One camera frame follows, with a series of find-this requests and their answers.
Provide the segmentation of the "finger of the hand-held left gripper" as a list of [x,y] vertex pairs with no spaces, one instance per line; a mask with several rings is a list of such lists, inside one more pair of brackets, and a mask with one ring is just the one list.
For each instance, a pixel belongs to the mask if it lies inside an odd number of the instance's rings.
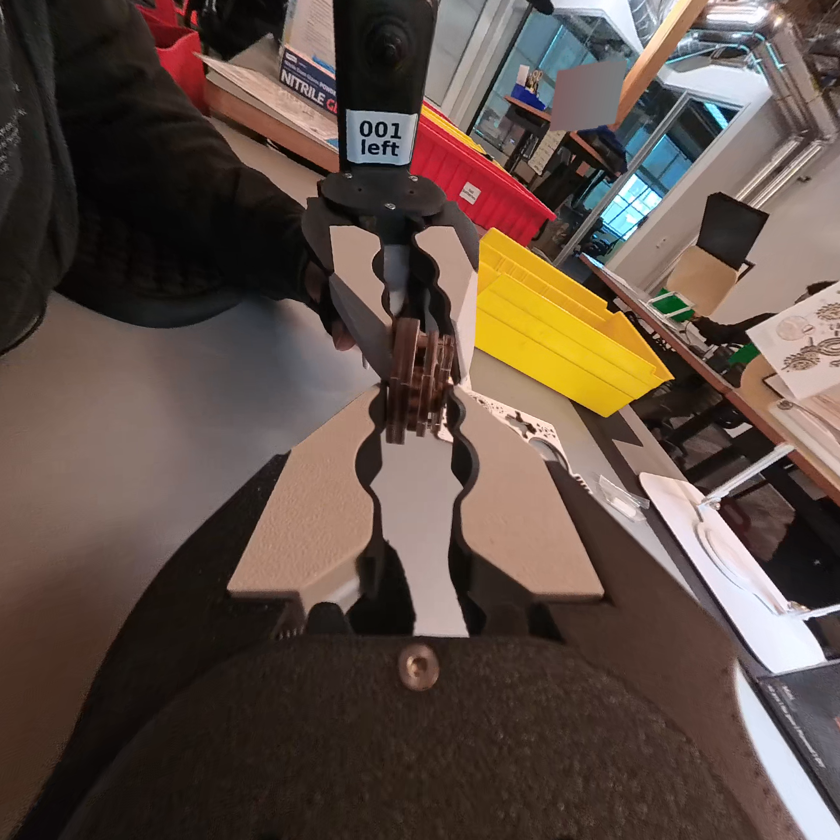
[[414,236],[427,288],[427,324],[455,343],[452,378],[469,389],[476,345],[478,271],[453,226],[432,226]]
[[376,234],[352,225],[329,228],[330,296],[344,327],[372,370],[392,371],[395,321],[406,303],[406,278],[384,280],[389,261]]

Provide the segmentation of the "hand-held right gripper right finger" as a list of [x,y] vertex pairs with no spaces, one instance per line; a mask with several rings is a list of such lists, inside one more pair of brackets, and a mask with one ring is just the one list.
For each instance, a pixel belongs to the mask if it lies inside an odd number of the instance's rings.
[[448,430],[460,484],[448,567],[465,609],[599,602],[604,587],[537,450],[461,387]]

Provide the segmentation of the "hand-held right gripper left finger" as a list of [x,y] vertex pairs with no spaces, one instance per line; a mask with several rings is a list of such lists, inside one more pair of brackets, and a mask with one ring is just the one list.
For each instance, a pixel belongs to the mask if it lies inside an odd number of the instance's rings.
[[238,599],[348,611],[382,577],[385,396],[373,385],[295,446],[227,583]]

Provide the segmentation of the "wooden sheet with round holes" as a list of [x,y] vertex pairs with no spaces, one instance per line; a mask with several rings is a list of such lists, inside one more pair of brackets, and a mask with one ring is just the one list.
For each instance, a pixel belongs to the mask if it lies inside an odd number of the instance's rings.
[[594,495],[585,478],[572,468],[571,461],[551,423],[470,389],[465,389],[465,394],[484,407],[498,422],[516,433],[526,444],[537,449],[543,460],[560,464],[590,496]]

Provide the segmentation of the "round wooden gear assembly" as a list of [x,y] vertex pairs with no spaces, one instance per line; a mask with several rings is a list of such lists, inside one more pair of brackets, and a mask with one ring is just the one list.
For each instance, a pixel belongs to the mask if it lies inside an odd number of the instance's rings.
[[414,318],[395,321],[392,368],[387,379],[385,441],[404,445],[409,434],[438,434],[453,386],[456,341],[423,332]]

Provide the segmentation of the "person's left forearm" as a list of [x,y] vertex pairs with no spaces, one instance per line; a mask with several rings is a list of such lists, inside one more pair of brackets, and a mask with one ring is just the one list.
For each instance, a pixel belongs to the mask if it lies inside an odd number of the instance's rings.
[[132,2],[48,2],[60,125],[80,195],[225,284],[317,307],[303,209],[242,162],[163,68]]

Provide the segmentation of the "person's left hand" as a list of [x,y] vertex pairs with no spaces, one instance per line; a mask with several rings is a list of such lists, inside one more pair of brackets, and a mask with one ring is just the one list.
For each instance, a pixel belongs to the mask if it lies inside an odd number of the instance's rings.
[[304,271],[303,285],[307,295],[307,305],[318,315],[334,348],[338,351],[347,351],[355,347],[356,342],[333,303],[329,276],[313,259],[308,262]]

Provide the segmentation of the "blue glove box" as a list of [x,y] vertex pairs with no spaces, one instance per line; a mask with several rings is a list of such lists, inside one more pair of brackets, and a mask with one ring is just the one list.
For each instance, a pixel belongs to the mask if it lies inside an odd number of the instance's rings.
[[309,106],[338,116],[337,83],[329,67],[285,46],[280,52],[279,82]]

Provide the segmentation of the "clear plastic parts bag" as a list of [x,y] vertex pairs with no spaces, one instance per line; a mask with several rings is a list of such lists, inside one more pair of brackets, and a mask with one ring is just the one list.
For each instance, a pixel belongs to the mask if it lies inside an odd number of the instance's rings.
[[649,499],[619,487],[605,476],[598,477],[597,486],[601,500],[607,507],[620,513],[631,522],[644,522],[646,520],[646,511],[650,507]]

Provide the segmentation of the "yellow plastic bin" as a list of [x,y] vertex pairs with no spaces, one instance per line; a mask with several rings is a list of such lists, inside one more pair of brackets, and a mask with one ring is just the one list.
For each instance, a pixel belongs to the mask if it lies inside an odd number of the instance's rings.
[[476,348],[601,417],[674,379],[625,314],[495,228],[479,242]]

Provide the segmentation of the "white stand base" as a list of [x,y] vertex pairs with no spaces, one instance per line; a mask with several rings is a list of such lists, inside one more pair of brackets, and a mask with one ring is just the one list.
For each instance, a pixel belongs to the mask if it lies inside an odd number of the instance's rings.
[[823,647],[718,510],[689,482],[638,481],[745,647],[773,674],[824,665]]

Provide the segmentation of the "long wooden table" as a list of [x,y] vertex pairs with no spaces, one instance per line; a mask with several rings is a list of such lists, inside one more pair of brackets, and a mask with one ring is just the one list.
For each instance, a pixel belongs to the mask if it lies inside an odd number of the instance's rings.
[[627,287],[618,277],[587,256],[581,257],[581,263],[610,290],[615,299],[633,312],[638,321],[644,323],[644,334],[657,336],[671,353],[677,354],[695,375],[701,376],[721,396],[714,406],[695,414],[664,436],[664,440],[674,447],[681,446],[704,428],[719,425],[720,420],[726,417],[738,419],[749,426],[747,430],[732,437],[726,448],[690,467],[690,480],[708,478],[716,470],[732,465],[739,457],[752,463],[759,455],[767,455],[772,446],[792,445],[793,450],[782,458],[783,461],[790,462],[834,505],[839,505],[837,472],[772,414],[771,407],[778,402],[779,397],[763,381],[769,375],[770,368],[761,358],[749,363],[742,374],[739,388],[731,386],[722,375],[697,356],[677,332],[657,320],[656,313],[646,309],[633,288]]

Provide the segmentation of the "black softbox hood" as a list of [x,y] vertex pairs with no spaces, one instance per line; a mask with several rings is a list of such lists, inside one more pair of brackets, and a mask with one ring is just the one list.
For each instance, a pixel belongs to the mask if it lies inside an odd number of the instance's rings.
[[749,252],[770,215],[723,192],[710,194],[696,245],[730,268],[752,267]]

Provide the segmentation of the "gear instruction booklet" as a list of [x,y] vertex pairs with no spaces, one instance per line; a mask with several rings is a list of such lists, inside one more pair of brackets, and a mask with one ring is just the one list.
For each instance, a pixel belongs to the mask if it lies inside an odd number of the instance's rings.
[[795,399],[837,388],[838,281],[762,321],[748,336]]

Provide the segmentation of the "black puzzle box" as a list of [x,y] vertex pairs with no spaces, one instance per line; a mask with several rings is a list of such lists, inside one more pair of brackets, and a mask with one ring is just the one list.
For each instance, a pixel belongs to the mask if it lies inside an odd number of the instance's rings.
[[833,660],[756,686],[831,813],[839,816],[839,663]]

